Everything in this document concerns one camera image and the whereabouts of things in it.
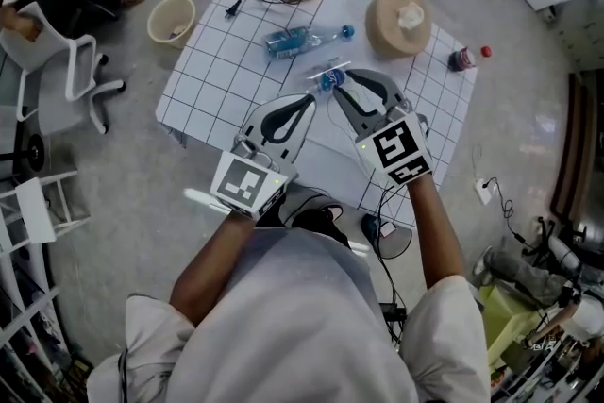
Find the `gray floor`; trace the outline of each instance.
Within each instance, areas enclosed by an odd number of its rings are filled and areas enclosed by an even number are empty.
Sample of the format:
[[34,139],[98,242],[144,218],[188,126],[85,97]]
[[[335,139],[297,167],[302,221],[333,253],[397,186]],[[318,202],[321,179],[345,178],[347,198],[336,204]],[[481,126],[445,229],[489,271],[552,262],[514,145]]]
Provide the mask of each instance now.
[[[110,132],[100,137],[83,126],[52,141],[53,151],[73,152],[79,190],[92,213],[87,227],[50,245],[50,260],[67,334],[93,362],[122,343],[126,296],[167,297],[179,271],[221,220],[182,196],[186,187],[208,188],[217,151],[195,141],[182,149],[155,120],[178,55],[147,39],[146,19],[158,1],[147,0],[96,34],[111,58],[107,78],[114,74],[128,82],[128,90],[107,103]],[[522,0],[428,1],[438,25],[464,43],[489,44],[494,51],[478,75],[442,187],[469,266],[506,234],[498,200],[487,207],[478,202],[475,171],[498,177],[514,201],[517,229],[530,234],[531,220],[545,213],[562,151],[569,66]],[[194,2],[203,10],[210,0]],[[347,214],[344,225],[352,229],[356,220],[358,215]],[[412,306],[425,290],[417,241],[391,266]],[[378,293],[387,294],[384,275],[373,262],[372,268]]]

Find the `round tan object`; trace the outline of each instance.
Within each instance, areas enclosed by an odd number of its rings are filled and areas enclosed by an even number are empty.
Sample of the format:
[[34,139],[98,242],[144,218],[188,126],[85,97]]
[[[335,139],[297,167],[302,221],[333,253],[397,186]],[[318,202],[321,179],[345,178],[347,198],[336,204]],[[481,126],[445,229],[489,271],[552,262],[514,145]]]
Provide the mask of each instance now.
[[[413,29],[398,24],[398,11],[414,2],[424,11],[424,22]],[[430,40],[432,20],[424,0],[373,0],[365,13],[365,30],[374,50],[387,59],[415,56]]]

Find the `blue bottle cap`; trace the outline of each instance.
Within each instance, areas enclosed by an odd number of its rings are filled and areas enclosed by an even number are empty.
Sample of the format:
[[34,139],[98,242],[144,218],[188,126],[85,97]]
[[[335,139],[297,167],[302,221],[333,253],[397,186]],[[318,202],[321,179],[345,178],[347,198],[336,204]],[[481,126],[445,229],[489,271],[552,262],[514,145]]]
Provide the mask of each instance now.
[[355,35],[355,28],[352,25],[345,25],[342,27],[342,35],[345,39],[350,39]]

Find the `trash bin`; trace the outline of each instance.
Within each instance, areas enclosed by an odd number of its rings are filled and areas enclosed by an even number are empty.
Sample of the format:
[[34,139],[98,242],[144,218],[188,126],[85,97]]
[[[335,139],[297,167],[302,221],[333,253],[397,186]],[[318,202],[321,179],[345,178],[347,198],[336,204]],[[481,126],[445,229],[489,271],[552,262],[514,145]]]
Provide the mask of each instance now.
[[191,35],[194,21],[193,0],[162,0],[151,11],[147,32],[155,42],[182,49]]

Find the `grid paper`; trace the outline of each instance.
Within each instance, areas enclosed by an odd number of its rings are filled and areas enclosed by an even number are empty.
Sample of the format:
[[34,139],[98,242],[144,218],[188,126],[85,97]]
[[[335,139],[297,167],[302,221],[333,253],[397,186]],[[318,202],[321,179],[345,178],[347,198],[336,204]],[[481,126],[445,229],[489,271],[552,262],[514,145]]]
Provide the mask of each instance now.
[[[446,68],[451,52],[462,48],[460,42],[432,25],[432,36],[424,52],[413,59],[384,62],[376,58],[364,34],[364,13],[371,0],[310,0],[298,6],[268,6],[258,0],[245,0],[234,19],[225,19],[225,9],[236,1],[212,0],[202,15],[157,106],[156,117],[161,123],[216,148],[230,150],[233,137],[259,104],[279,94],[296,92],[301,72],[341,56],[353,61],[351,67],[390,75],[415,110],[427,116],[433,176],[440,188],[478,71],[452,73]],[[265,34],[312,22],[351,24],[357,32],[352,42],[329,44],[294,61],[267,60],[260,45]],[[371,99],[372,94],[365,89],[357,91],[360,104],[370,109],[376,102]],[[319,101],[307,140],[295,162],[300,173],[296,183],[322,188],[337,200],[373,213],[383,190],[392,183],[363,163],[354,150],[354,137],[356,134],[337,103]],[[414,227],[407,188],[387,194],[388,198],[382,217]]]

